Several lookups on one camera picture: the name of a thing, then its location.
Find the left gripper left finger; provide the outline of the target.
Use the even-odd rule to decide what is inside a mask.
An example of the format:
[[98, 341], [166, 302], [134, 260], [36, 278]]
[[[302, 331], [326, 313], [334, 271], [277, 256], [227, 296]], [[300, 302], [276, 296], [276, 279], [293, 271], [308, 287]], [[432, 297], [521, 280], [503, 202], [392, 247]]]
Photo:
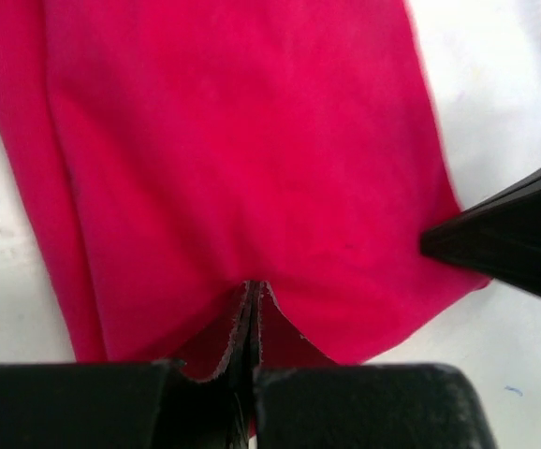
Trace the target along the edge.
[[0, 365], [0, 448], [245, 448], [255, 286], [173, 355]]

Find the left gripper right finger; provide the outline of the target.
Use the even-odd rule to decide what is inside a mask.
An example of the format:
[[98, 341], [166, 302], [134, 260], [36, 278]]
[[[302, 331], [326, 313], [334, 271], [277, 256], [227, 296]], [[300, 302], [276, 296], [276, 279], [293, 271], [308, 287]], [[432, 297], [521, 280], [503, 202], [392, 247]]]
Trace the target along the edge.
[[442, 363], [334, 365], [251, 284], [260, 448], [494, 448], [466, 376]]

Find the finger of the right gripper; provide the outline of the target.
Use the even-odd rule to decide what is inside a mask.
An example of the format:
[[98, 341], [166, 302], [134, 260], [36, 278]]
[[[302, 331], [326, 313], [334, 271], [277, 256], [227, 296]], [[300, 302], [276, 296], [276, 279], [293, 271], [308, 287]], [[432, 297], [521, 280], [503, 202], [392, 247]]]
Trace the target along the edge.
[[423, 232], [419, 249], [541, 297], [541, 168]]

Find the red t shirt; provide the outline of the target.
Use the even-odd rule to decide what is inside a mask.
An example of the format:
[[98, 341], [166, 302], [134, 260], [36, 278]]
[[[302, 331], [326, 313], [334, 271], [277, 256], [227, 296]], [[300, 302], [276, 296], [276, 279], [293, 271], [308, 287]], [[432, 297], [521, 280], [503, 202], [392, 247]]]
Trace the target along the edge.
[[358, 365], [488, 284], [404, 1], [0, 1], [0, 137], [80, 367]]

